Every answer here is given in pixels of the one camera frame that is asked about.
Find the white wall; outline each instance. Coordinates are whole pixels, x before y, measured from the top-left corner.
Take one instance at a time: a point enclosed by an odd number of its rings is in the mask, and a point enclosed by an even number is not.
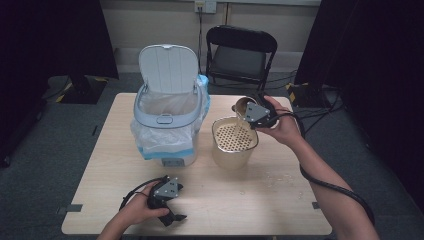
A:
[[[198,50],[200,24],[193,2],[105,0],[101,3],[114,48],[142,49],[152,44],[171,43]],[[227,24],[273,35],[278,42],[278,52],[272,71],[294,70],[317,10],[318,6],[218,2],[216,14],[203,14],[202,17],[201,64],[206,62],[206,32],[227,21]]]

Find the power outlet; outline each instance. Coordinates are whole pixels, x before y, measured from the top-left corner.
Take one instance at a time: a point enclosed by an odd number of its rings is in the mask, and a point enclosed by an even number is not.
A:
[[[194,1],[194,12],[216,13],[216,1]]]

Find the perforated basket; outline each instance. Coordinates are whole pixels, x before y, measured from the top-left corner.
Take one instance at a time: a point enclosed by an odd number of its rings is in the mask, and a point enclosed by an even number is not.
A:
[[[216,120],[212,125],[215,163],[225,169],[239,169],[246,165],[258,145],[258,134],[249,124],[237,117]]]

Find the trash can lid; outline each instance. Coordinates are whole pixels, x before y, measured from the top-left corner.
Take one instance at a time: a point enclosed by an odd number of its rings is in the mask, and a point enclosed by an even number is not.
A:
[[[193,91],[198,75],[196,54],[178,45],[152,45],[141,50],[139,66],[150,91],[177,94]]]

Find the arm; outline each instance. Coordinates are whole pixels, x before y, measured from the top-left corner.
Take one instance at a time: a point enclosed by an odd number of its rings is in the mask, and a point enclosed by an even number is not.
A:
[[[152,217],[162,217],[169,209],[150,209],[147,206],[147,195],[156,183],[148,184],[141,193],[137,193],[129,203],[121,209],[105,226],[98,240],[119,239],[125,230]]]
[[[265,96],[277,110],[288,111],[275,99]],[[302,138],[296,122],[291,117],[280,118],[274,128],[258,128],[287,145],[296,154],[303,169],[313,178],[352,190]],[[379,239],[374,226],[362,206],[355,200],[334,190],[310,183],[312,191],[325,217],[335,230],[338,239]]]

